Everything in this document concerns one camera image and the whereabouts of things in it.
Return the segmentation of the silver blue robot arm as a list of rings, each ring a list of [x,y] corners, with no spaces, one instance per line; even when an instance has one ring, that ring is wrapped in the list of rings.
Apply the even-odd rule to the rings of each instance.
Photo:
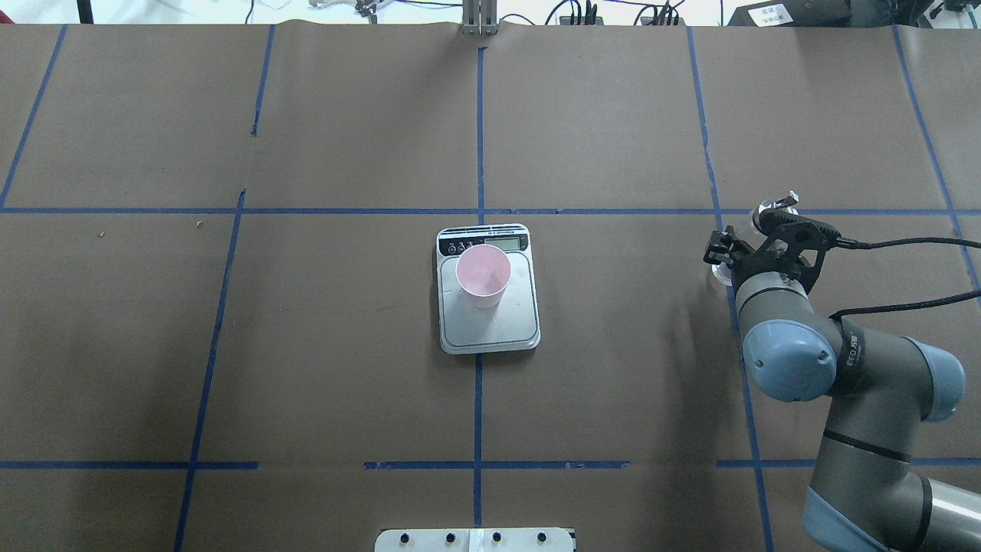
[[[766,233],[753,247],[711,233],[709,265],[731,270],[740,352],[756,387],[786,403],[831,400],[802,527],[830,551],[977,551],[979,495],[915,474],[923,422],[949,419],[966,371],[946,350],[817,314],[809,289],[831,248],[863,249],[816,224]]]

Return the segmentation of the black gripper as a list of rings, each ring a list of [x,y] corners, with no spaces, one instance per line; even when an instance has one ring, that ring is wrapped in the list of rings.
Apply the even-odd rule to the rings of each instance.
[[[733,289],[738,292],[751,277],[776,272],[802,285],[806,293],[812,292],[819,279],[819,266],[807,261],[805,256],[792,256],[789,252],[778,256],[770,249],[755,249],[742,240],[734,230],[713,230],[704,249],[704,263],[712,266],[733,267]]]

